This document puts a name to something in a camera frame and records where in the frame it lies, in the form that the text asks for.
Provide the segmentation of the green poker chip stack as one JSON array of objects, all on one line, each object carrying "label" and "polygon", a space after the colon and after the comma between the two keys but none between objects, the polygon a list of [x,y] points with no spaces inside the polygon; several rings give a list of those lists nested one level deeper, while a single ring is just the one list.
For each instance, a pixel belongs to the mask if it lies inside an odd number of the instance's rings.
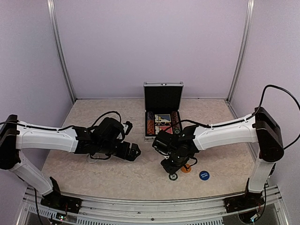
[{"label": "green poker chip stack", "polygon": [[181,133],[181,130],[179,128],[175,128],[173,132],[178,135]]}]

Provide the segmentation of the aluminium poker set case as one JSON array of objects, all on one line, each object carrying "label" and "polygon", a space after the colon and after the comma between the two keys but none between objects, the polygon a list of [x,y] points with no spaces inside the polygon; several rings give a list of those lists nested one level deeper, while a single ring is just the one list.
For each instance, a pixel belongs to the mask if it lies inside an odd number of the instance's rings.
[{"label": "aluminium poker set case", "polygon": [[147,112],[153,114],[169,114],[177,111],[180,120],[179,108],[183,91],[183,82],[144,82],[144,100],[145,100],[145,141],[153,141],[159,133],[159,126],[171,126],[171,123],[155,123],[155,134],[146,135],[147,132]]}]

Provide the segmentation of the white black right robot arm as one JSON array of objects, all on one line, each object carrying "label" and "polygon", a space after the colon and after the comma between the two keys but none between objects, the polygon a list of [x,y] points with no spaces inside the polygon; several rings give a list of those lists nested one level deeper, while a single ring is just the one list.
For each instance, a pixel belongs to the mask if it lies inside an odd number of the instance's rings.
[{"label": "white black right robot arm", "polygon": [[244,208],[250,208],[254,203],[265,203],[265,183],[276,162],[295,141],[284,146],[280,126],[262,104],[252,114],[228,122],[204,125],[190,120],[189,123],[191,125],[178,135],[161,130],[154,139],[152,147],[165,157],[161,162],[165,171],[174,175],[202,150],[236,143],[257,143],[260,151],[245,193],[228,198],[227,203],[239,203]]}]

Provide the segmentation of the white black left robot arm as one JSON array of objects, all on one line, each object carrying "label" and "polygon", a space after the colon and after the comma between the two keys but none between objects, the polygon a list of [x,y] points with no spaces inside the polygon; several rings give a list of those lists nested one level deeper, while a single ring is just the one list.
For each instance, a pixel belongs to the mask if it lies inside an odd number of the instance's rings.
[{"label": "white black left robot arm", "polygon": [[23,149],[60,150],[74,154],[104,154],[105,160],[114,156],[133,162],[141,154],[139,146],[124,139],[133,125],[121,119],[100,115],[90,127],[39,127],[9,115],[0,129],[0,168],[9,170],[33,186],[53,207],[62,208],[66,199],[57,181],[46,177],[22,153]]}]

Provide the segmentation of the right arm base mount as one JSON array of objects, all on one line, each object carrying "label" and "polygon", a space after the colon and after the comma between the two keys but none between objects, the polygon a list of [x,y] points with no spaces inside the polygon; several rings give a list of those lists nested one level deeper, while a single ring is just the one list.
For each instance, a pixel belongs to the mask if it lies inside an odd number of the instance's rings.
[{"label": "right arm base mount", "polygon": [[245,210],[248,207],[246,199],[242,195],[225,198],[224,204],[227,213]]}]

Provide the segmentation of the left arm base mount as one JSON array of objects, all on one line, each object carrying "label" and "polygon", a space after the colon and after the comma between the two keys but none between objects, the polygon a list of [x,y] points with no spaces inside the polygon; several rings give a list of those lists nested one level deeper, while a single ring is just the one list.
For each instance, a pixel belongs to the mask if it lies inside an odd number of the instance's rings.
[{"label": "left arm base mount", "polygon": [[49,194],[47,196],[43,196],[41,200],[41,205],[43,206],[75,214],[79,213],[81,204],[82,199],[66,195],[58,196]]}]

